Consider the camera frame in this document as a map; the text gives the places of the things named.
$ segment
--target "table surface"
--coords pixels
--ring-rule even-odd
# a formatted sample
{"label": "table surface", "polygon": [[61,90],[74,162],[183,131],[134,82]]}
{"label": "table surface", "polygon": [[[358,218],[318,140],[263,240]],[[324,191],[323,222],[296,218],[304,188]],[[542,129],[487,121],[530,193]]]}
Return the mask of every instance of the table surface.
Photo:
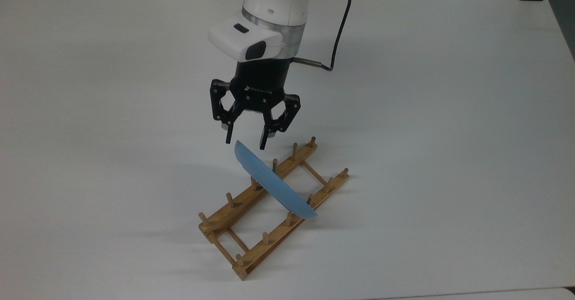
{"label": "table surface", "polygon": [[[351,178],[242,282],[197,229],[249,177],[210,114],[242,0],[0,0],[0,290],[14,299],[370,299],[575,285],[575,63],[547,1],[354,0],[292,65],[309,163]],[[313,0],[327,62],[345,0]],[[287,182],[319,183],[303,169]],[[234,230],[284,218],[264,199]]]}

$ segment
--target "black cable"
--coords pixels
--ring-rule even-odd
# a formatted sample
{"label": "black cable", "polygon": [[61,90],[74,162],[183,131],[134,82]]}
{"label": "black cable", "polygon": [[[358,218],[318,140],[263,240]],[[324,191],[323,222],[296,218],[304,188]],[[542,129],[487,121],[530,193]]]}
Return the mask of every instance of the black cable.
{"label": "black cable", "polygon": [[341,32],[343,31],[343,26],[345,25],[345,20],[347,19],[347,14],[349,13],[349,8],[351,7],[351,0],[347,0],[347,6],[345,7],[345,12],[343,13],[343,18],[341,19],[341,24],[339,25],[339,30],[337,31],[337,37],[335,38],[335,43],[333,44],[333,51],[331,53],[331,65],[327,66],[318,61],[312,61],[310,59],[304,58],[292,58],[292,62],[302,63],[310,66],[320,67],[327,71],[333,70],[333,64],[335,63],[335,53],[337,52],[337,44],[339,44],[339,38],[341,37]]}
{"label": "black cable", "polygon": [[339,38],[341,37],[341,32],[343,31],[343,26],[345,25],[345,20],[347,19],[347,14],[349,13],[349,8],[351,7],[351,0],[347,0],[347,6],[345,7],[345,13],[343,13],[343,18],[341,19],[341,24],[339,25],[339,30],[337,31],[337,37],[335,38],[335,44],[333,44],[333,52],[331,53],[331,65],[322,64],[322,69],[327,71],[333,70],[333,64],[335,63],[335,53],[337,51],[337,44],[339,44]]}

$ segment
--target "robotic arm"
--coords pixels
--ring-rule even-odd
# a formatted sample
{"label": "robotic arm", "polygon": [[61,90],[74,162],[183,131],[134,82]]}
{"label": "robotic arm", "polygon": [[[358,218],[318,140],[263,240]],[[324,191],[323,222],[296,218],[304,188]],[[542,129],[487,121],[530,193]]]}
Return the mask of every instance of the robotic arm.
{"label": "robotic arm", "polygon": [[[212,80],[212,114],[232,138],[234,122],[244,110],[261,112],[264,127],[260,149],[277,131],[285,132],[300,109],[300,97],[288,95],[283,85],[297,54],[307,20],[310,0],[244,0],[241,11],[213,26],[208,39],[238,61],[234,78]],[[221,98],[230,91],[231,108]],[[285,111],[273,119],[271,109],[283,102]]]}

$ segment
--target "blue plate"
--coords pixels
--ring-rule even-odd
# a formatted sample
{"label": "blue plate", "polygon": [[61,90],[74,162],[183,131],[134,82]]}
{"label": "blue plate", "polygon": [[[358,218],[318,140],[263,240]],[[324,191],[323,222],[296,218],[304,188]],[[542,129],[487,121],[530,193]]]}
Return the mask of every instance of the blue plate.
{"label": "blue plate", "polygon": [[234,152],[242,167],[287,210],[304,219],[318,216],[289,185],[261,162],[261,159],[257,158],[242,142],[236,141]]}

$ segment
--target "black button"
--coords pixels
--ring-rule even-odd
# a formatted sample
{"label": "black button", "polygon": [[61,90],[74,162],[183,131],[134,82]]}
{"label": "black button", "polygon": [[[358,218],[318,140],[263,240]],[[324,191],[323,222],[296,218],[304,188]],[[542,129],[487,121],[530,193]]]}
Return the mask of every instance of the black button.
{"label": "black button", "polygon": [[249,29],[243,27],[242,24],[236,24],[236,25],[234,25],[234,28],[235,28],[236,30],[238,30],[238,31],[240,31],[240,32],[242,32],[242,33],[244,33],[244,34],[246,34],[247,32],[250,31]]}
{"label": "black button", "polygon": [[261,58],[265,53],[265,42],[257,42],[250,46],[246,51],[246,59]]}

